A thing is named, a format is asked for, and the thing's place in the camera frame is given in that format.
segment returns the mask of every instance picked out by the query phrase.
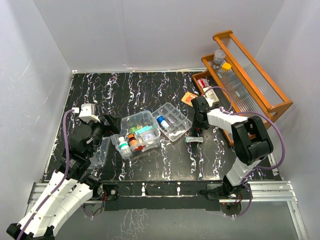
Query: white bottle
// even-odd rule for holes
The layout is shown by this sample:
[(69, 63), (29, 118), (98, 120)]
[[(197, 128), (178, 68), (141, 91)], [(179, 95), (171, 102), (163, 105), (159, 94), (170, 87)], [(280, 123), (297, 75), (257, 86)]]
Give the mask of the white bottle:
[(123, 149), (128, 149), (129, 145), (128, 143), (125, 141), (125, 138), (123, 136), (119, 137), (119, 148), (121, 150)]

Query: plastic bin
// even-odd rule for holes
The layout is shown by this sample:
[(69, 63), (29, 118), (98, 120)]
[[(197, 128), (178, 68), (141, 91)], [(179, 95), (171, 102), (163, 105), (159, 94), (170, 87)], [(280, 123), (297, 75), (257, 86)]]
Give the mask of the plastic bin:
[(102, 140), (100, 147), (97, 149), (93, 157), (90, 158), (91, 165), (89, 170), (100, 169), (105, 166), (108, 149), (109, 149), (110, 137), (105, 137)]
[[(129, 141), (128, 136), (131, 134), (131, 129), (137, 126), (152, 127), (146, 133), (147, 137), (143, 134), (134, 134), (138, 140), (138, 144), (130, 146), (126, 149), (119, 148), (119, 138), (124, 137), (125, 141)], [(122, 118), (120, 134), (112, 135), (111, 141), (115, 149), (120, 153), (122, 159), (127, 160), (132, 156), (143, 153), (149, 149), (154, 149), (160, 146), (160, 130), (157, 120), (153, 117), (152, 113), (148, 110), (136, 113), (134, 115)]]
[(169, 124), (169, 128), (165, 130), (160, 127), (160, 131), (172, 142), (178, 140), (192, 127), (192, 122), (169, 102), (154, 111), (152, 115), (155, 118), (158, 116), (164, 117), (165, 121)]

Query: gray floor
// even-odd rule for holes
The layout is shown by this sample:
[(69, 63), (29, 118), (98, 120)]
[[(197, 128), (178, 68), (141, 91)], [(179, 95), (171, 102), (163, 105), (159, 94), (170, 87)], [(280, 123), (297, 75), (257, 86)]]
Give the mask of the gray floor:
[(79, 209), (56, 240), (298, 239), (287, 202), (253, 202), (236, 220), (220, 214), (201, 209), (142, 209), (103, 212), (90, 220)]

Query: robotic arm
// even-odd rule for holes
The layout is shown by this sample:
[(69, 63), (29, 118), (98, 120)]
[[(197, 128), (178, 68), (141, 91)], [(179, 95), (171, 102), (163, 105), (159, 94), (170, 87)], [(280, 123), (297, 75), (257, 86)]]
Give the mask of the robotic arm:
[(239, 194), (248, 174), (274, 150), (262, 119), (225, 114), (219, 108), (210, 107), (204, 96), (194, 98), (191, 103), (195, 110), (192, 127), (217, 126), (233, 137), (235, 162), (224, 176), (222, 186), (212, 192), (219, 197)]
[(30, 212), (19, 223), (12, 223), (7, 233), (14, 239), (54, 240), (68, 218), (87, 200), (98, 198), (102, 193), (102, 182), (94, 175), (82, 177), (91, 165), (104, 137), (120, 133), (121, 118), (105, 114), (94, 115), (94, 104), (82, 104), (79, 118), (82, 122), (70, 136), (69, 167), (66, 161), (52, 174), (51, 180)]

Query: clear plastic container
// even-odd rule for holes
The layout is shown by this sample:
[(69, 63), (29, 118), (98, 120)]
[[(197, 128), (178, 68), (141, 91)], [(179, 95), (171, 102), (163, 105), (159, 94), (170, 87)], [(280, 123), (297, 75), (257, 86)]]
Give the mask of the clear plastic container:
[(160, 131), (163, 132), (171, 142), (178, 140), (192, 127), (192, 122), (169, 102), (154, 111), (152, 115), (155, 118), (162, 116), (169, 124), (169, 128), (167, 130), (160, 127)]
[(224, 51), (222, 51), (221, 49), (216, 50), (216, 51), (214, 52), (213, 62), (214, 62), (215, 64), (220, 65), (220, 64), (222, 64), (222, 63), (224, 62), (225, 57), (226, 57), (226, 54), (225, 54)]
[[(130, 134), (134, 134), (138, 144), (126, 149), (120, 149), (119, 138), (124, 137), (125, 141), (129, 142)], [(160, 135), (161, 133), (157, 120), (150, 111), (145, 110), (122, 118), (120, 134), (112, 135), (110, 138), (122, 159), (127, 160), (130, 157), (143, 153), (149, 149), (159, 147)]]
[(105, 137), (102, 140), (100, 147), (97, 149), (93, 157), (90, 158), (91, 165), (89, 170), (100, 169), (105, 166), (108, 149), (109, 149), (110, 137)]

